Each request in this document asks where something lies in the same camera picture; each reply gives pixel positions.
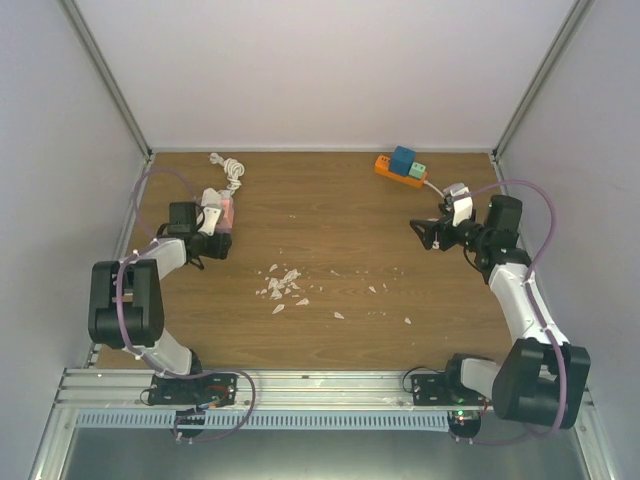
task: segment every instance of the electrical cord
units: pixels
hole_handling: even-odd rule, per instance
[[[433,183],[431,183],[429,180],[425,180],[424,184],[427,187],[430,187],[434,192],[436,192],[438,195],[440,195],[442,198],[444,198],[444,193],[442,193],[442,190],[440,190],[438,187],[436,187]]]
[[[224,173],[227,174],[227,180],[229,181],[227,190],[229,190],[231,195],[236,193],[236,190],[238,190],[242,185],[240,177],[244,175],[244,165],[242,165],[235,158],[227,158],[225,160],[215,152],[209,155],[209,161],[213,165],[222,165]]]

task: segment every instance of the robotic arm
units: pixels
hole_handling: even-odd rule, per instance
[[[180,345],[164,328],[160,280],[191,264],[204,269],[200,257],[224,259],[231,234],[216,226],[228,215],[223,199],[209,188],[202,201],[171,203],[169,222],[158,230],[158,245],[133,261],[124,277],[124,318],[133,346],[153,358],[163,371],[178,375],[200,373],[195,353]],[[115,278],[121,261],[93,267],[89,301],[89,335],[95,343],[128,351],[118,325]]]
[[[570,428],[576,421],[586,384],[589,354],[582,347],[572,346],[557,327],[534,277],[529,280],[529,287],[546,326],[526,295],[525,274],[531,259],[517,247],[522,202],[494,195],[487,218],[480,224],[475,221],[471,198],[460,198],[468,192],[463,184],[449,187],[445,190],[445,203],[440,205],[440,219],[411,220],[410,225],[427,250],[446,251],[461,245],[465,255],[475,253],[475,269],[500,302],[513,347],[502,366],[473,355],[454,355],[444,374],[447,392],[456,402],[478,392],[492,401],[496,415],[505,420],[552,425],[559,407],[560,386],[558,362],[545,333],[548,329],[560,346],[567,371],[567,401],[560,427]]]

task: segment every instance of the coiled white cable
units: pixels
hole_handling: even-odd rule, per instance
[[[229,181],[229,185],[227,185],[227,190],[233,195],[237,189],[240,188],[242,182],[239,178],[244,175],[244,165],[242,165],[235,158],[227,158],[226,160],[222,158],[217,153],[212,153],[209,155],[209,160],[213,165],[222,165],[224,168],[224,173],[227,174],[227,180]]]

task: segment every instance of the wooden table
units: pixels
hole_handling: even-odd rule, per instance
[[[246,167],[229,258],[205,260],[204,271],[183,267],[162,282],[166,327],[205,366],[374,370],[441,368],[456,352],[504,358],[509,332],[480,275],[460,248],[427,252],[409,227],[410,219],[439,216],[433,191],[374,174],[373,153],[228,156]],[[418,161],[440,187],[495,182],[486,155],[419,154]],[[181,172],[199,194],[226,185],[206,154],[159,154],[155,163]],[[489,196],[475,199],[479,219]],[[141,212],[155,229],[168,220],[169,202],[187,199],[179,180],[159,174]],[[147,242],[136,228],[130,246]],[[301,297],[256,295],[265,278],[294,268]],[[309,305],[296,306],[301,298]],[[279,303],[285,309],[273,315]],[[98,366],[142,365],[105,347]]]

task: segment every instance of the purple tube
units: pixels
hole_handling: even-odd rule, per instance
[[[139,257],[141,257],[142,255],[145,255],[147,253],[150,253],[153,251],[154,248],[156,248],[159,243],[158,240],[155,238],[154,232],[153,230],[151,230],[142,220],[142,218],[140,217],[139,214],[139,207],[137,205],[137,197],[138,197],[138,193],[140,192],[140,188],[141,185],[144,181],[145,178],[155,174],[155,173],[169,173],[172,175],[177,176],[178,178],[180,178],[180,180],[182,180],[182,182],[187,186],[187,188],[189,189],[190,194],[192,195],[192,197],[195,199],[195,194],[193,191],[193,188],[191,186],[191,184],[186,180],[186,178],[184,178],[180,173],[176,172],[175,170],[171,169],[171,168],[154,168],[152,170],[149,170],[147,173],[145,173],[144,175],[142,175],[140,177],[140,179],[136,182],[134,189],[133,189],[133,193],[132,193],[132,198],[133,198],[133,208],[134,208],[134,212],[136,215],[136,220],[138,221],[140,227],[145,230],[145,232],[147,232],[147,234],[149,234],[149,236],[151,236],[153,238],[153,240],[151,241],[151,243],[149,245],[147,245],[146,247],[140,249],[140,250],[134,250],[134,253],[130,256],[128,256],[127,258],[125,258],[124,260],[122,260],[120,262],[120,268],[118,269],[118,273],[116,274],[116,315],[118,317],[118,327],[120,329],[120,335],[122,336],[122,340],[124,342],[124,345],[126,347],[126,349],[131,352],[133,355],[136,355],[138,357],[140,357],[140,359],[144,360],[145,363],[147,365],[149,365],[149,367],[154,370],[156,373],[162,374],[164,376],[167,377],[171,377],[171,378],[179,378],[182,380],[194,380],[197,378],[203,378],[203,377],[207,377],[209,375],[215,375],[218,373],[235,373],[237,375],[242,375],[243,377],[245,377],[247,379],[247,381],[249,382],[249,385],[251,386],[251,403],[249,405],[249,408],[247,409],[247,412],[245,413],[244,417],[242,418],[242,420],[233,428],[231,428],[230,430],[227,430],[219,435],[216,435],[214,437],[211,438],[207,438],[207,439],[202,439],[202,440],[197,440],[199,442],[202,441],[213,441],[213,440],[220,440],[222,438],[225,438],[235,432],[237,432],[238,430],[240,430],[242,428],[243,425],[245,425],[247,423],[247,421],[249,420],[249,418],[251,417],[251,414],[253,413],[254,409],[255,409],[255,404],[256,404],[256,384],[254,382],[254,380],[251,378],[251,376],[249,374],[247,374],[245,371],[243,370],[238,370],[238,369],[216,369],[216,370],[206,370],[202,373],[198,373],[195,375],[179,375],[177,373],[173,373],[173,372],[168,372],[163,370],[162,368],[160,368],[157,364],[155,364],[155,362],[153,361],[152,358],[148,357],[144,352],[138,350],[137,348],[135,348],[133,346],[133,344],[131,343],[131,337],[129,336],[129,332],[127,331],[127,326],[125,324],[125,320],[124,320],[124,273],[127,269],[127,267],[134,262],[136,259],[138,259]],[[176,421],[175,427],[174,427],[174,434],[177,436],[178,435],[178,423],[179,421]]]
[[[197,199],[196,193],[193,189],[193,185],[191,185],[191,183],[180,172],[174,170],[173,168],[155,167],[149,170],[148,172],[146,172],[145,174],[143,174],[138,179],[136,184],[133,186],[133,191],[131,192],[131,201],[133,202],[133,211],[135,213],[136,222],[138,223],[138,225],[140,225],[140,228],[142,228],[142,230],[150,238],[154,238],[156,234],[151,229],[151,227],[149,227],[145,223],[144,219],[142,218],[142,215],[140,215],[140,205],[138,205],[138,194],[140,193],[140,189],[142,188],[142,184],[144,183],[144,181],[147,178],[149,178],[151,175],[155,175],[156,173],[168,173],[170,175],[174,175],[178,177],[182,181],[182,183],[184,183],[185,187],[187,187],[187,190],[189,190],[189,194],[191,195],[191,198],[193,198],[194,201]]]
[[[547,329],[548,324],[544,319],[544,316],[542,315],[542,311],[540,310],[540,306],[538,305],[538,302],[535,296],[533,295],[533,289],[531,288],[530,279],[533,275],[536,265],[542,258],[542,255],[544,255],[544,253],[546,252],[547,248],[549,247],[549,244],[551,243],[551,239],[556,233],[556,210],[553,205],[553,201],[551,200],[551,197],[549,197],[547,192],[545,192],[542,188],[540,188],[535,183],[528,182],[526,180],[504,180],[502,182],[497,182],[491,185],[487,185],[486,187],[482,187],[481,189],[476,190],[475,192],[465,193],[463,195],[456,197],[456,199],[474,197],[480,193],[486,192],[487,190],[491,190],[492,188],[496,188],[496,187],[501,187],[503,185],[521,185],[521,186],[528,187],[535,190],[542,196],[542,198],[544,198],[544,201],[547,203],[547,206],[549,207],[549,213],[551,215],[551,227],[549,228],[549,233],[547,234],[547,238],[543,242],[542,247],[540,248],[538,253],[535,255],[535,257],[531,261],[531,265],[527,269],[527,273],[525,274],[525,278],[524,278],[525,293],[527,294],[527,298],[531,303],[531,307],[533,308],[533,312],[538,318],[538,321],[540,322],[542,327],[545,329],[545,334],[547,335],[547,338],[551,343],[553,352],[556,355],[556,361],[558,362],[558,378],[560,383],[560,395],[559,395],[560,398],[559,398],[559,404],[558,404],[558,412],[556,413],[556,417],[553,421],[553,425],[551,426],[551,429],[548,432],[545,432],[545,433],[535,432],[535,436],[549,437],[558,432],[558,430],[560,429],[560,425],[562,424],[562,419],[564,417],[564,411],[567,404],[567,371],[564,364],[564,357],[562,356],[562,351],[560,350],[558,341],[554,337],[553,333],[551,333],[551,331]]]

